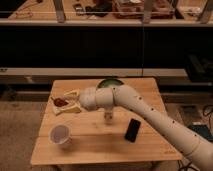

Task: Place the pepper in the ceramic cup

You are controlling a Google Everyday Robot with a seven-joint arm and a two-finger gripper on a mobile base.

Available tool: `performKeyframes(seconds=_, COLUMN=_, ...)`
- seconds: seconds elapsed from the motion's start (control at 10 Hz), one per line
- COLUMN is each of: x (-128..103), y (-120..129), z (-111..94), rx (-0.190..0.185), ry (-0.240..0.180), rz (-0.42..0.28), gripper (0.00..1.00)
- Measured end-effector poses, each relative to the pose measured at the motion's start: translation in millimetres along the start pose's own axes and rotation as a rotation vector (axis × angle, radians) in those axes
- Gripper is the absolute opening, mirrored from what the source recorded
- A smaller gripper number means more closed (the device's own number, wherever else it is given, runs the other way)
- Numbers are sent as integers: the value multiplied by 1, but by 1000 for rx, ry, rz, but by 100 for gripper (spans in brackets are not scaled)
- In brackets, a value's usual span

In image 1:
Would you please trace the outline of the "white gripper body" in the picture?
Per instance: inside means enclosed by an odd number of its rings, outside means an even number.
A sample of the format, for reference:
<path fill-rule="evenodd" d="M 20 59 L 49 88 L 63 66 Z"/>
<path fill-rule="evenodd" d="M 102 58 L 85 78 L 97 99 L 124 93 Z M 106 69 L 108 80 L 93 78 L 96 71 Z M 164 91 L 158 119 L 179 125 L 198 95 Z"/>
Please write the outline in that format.
<path fill-rule="evenodd" d="M 80 105 L 88 110 L 94 111 L 99 108 L 112 108 L 114 106 L 113 92 L 110 88 L 89 87 L 80 92 Z"/>

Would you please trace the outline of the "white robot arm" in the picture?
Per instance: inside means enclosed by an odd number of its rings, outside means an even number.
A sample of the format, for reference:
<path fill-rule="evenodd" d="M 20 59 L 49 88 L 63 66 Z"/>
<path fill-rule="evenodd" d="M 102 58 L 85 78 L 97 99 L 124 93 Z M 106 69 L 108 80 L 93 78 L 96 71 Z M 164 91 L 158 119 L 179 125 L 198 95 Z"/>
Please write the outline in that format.
<path fill-rule="evenodd" d="M 104 88 L 89 87 L 83 90 L 73 90 L 65 96 L 53 98 L 53 103 L 57 107 L 65 107 L 69 104 L 69 100 L 74 101 L 71 105 L 72 110 L 84 108 L 87 111 L 95 111 L 99 108 L 108 109 L 120 106 L 134 112 L 146 120 L 201 171 L 213 171 L 213 144 L 198 133 L 148 105 L 143 97 L 129 85 L 110 85 Z"/>

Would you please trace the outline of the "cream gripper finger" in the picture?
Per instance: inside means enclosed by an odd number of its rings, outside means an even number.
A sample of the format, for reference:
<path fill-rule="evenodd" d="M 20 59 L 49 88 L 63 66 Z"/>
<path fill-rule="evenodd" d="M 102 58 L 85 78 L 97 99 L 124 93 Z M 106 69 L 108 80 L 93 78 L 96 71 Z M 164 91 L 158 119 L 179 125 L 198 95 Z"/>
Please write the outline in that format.
<path fill-rule="evenodd" d="M 62 113 L 80 113 L 81 112 L 81 108 L 77 103 L 75 103 L 74 105 L 63 106 L 60 108 L 62 110 Z"/>
<path fill-rule="evenodd" d="M 72 99 L 72 100 L 76 100 L 79 98 L 79 94 L 80 94 L 80 91 L 79 90 L 71 90 L 69 92 L 66 92 L 64 94 L 64 98 L 65 99 Z"/>

